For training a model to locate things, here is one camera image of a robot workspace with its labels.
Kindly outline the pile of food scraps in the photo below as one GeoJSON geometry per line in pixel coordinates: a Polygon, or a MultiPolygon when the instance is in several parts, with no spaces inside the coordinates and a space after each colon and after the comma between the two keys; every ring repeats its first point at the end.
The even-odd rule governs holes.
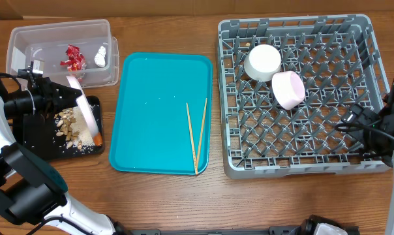
{"type": "Polygon", "coordinates": [[[53,137],[53,141],[57,142],[58,137],[63,137],[65,140],[62,146],[65,149],[85,152],[96,146],[78,106],[54,115],[54,123],[56,137],[53,137]]]}

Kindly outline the white plate with food scraps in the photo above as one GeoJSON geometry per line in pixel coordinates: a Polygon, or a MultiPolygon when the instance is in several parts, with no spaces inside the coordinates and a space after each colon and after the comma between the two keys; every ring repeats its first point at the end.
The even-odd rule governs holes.
{"type": "Polygon", "coordinates": [[[76,77],[67,76],[67,81],[71,88],[77,89],[82,93],[79,97],[76,98],[76,103],[83,115],[83,118],[85,119],[91,137],[95,138],[99,134],[99,128],[95,121],[93,112],[90,109],[87,97],[85,96],[83,89],[76,77]]]}

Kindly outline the red foil wrapper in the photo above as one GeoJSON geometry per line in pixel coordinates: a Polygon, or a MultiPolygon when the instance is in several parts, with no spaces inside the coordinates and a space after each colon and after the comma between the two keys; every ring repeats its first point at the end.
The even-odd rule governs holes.
{"type": "Polygon", "coordinates": [[[76,77],[79,82],[83,80],[84,71],[86,69],[87,63],[85,57],[80,52],[79,47],[69,44],[66,50],[66,55],[68,59],[66,61],[61,61],[60,65],[65,66],[71,75],[76,77]]]}

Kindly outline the white wrapper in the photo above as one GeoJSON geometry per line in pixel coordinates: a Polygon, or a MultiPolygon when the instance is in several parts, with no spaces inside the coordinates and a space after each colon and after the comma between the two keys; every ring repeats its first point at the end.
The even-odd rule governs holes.
{"type": "Polygon", "coordinates": [[[104,68],[106,66],[106,48],[101,46],[94,58],[95,65],[104,68]]]}

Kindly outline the orange carrot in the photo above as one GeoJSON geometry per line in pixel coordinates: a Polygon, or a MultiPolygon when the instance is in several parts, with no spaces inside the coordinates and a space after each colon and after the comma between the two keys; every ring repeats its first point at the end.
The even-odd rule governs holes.
{"type": "Polygon", "coordinates": [[[93,137],[93,141],[95,143],[96,146],[101,146],[103,144],[102,141],[102,135],[100,132],[98,132],[94,137],[93,137]]]}

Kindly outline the white bowl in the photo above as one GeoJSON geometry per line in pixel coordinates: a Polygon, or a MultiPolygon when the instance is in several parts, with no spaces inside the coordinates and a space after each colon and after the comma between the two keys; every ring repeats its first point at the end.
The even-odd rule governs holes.
{"type": "Polygon", "coordinates": [[[281,55],[273,46],[261,44],[255,46],[244,60],[244,70],[253,80],[268,82],[280,71],[281,55]]]}

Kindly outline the wooden chopstick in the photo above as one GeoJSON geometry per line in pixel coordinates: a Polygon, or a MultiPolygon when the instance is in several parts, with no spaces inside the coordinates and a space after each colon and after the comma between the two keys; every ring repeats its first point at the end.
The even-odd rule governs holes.
{"type": "Polygon", "coordinates": [[[194,144],[194,135],[193,135],[193,130],[192,130],[192,121],[191,121],[191,116],[190,116],[190,110],[189,110],[189,104],[186,102],[186,110],[187,110],[187,121],[188,121],[188,126],[189,126],[189,135],[190,135],[190,144],[191,144],[191,150],[192,150],[192,158],[193,158],[193,165],[194,165],[194,175],[198,175],[198,161],[197,161],[197,154],[196,154],[196,148],[194,144]]]}
{"type": "Polygon", "coordinates": [[[203,111],[203,115],[202,115],[202,123],[201,123],[201,127],[200,127],[200,137],[199,137],[199,143],[198,143],[198,154],[197,154],[197,159],[196,159],[197,169],[198,169],[198,165],[199,165],[199,162],[200,162],[200,154],[201,154],[201,147],[202,147],[202,138],[203,138],[203,133],[204,133],[206,110],[207,110],[207,97],[205,98],[204,111],[203,111]]]}

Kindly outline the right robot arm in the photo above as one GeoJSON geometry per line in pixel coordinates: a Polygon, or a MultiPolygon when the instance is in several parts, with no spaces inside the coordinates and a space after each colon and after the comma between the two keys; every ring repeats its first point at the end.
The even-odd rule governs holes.
{"type": "Polygon", "coordinates": [[[335,130],[348,133],[363,145],[363,157],[381,160],[393,169],[393,189],[385,233],[394,235],[394,79],[378,113],[358,104],[336,124],[335,130]]]}

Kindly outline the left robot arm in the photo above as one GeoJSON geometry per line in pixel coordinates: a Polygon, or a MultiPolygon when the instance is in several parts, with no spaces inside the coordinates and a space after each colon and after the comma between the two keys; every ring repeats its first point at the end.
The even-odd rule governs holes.
{"type": "Polygon", "coordinates": [[[12,133],[18,118],[26,114],[52,118],[81,97],[81,89],[29,70],[18,76],[0,73],[0,216],[14,225],[34,225],[32,234],[44,226],[69,234],[129,233],[72,197],[60,173],[18,143],[12,133]]]}

